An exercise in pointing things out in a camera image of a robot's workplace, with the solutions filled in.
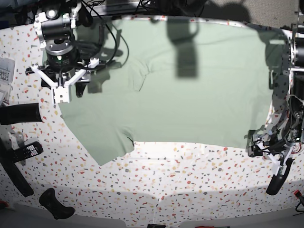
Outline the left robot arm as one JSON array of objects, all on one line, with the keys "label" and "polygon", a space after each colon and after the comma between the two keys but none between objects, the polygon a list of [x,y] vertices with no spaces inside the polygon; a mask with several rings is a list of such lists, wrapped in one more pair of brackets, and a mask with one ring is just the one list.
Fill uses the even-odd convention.
[{"label": "left robot arm", "polygon": [[292,164],[292,151],[304,143],[304,2],[295,3],[295,20],[291,31],[283,31],[281,75],[286,76],[287,113],[286,124],[264,130],[251,138],[248,148],[250,157],[266,155],[273,163],[274,174]]}]

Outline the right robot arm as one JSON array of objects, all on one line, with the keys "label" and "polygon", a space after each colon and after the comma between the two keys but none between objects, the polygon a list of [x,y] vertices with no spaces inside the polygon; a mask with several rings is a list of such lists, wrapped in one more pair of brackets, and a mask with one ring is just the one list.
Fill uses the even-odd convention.
[{"label": "right robot arm", "polygon": [[46,52],[45,63],[38,69],[59,86],[89,64],[101,50],[101,42],[79,41],[73,31],[78,26],[91,27],[93,17],[79,0],[52,0],[39,5],[34,28],[40,48]]}]

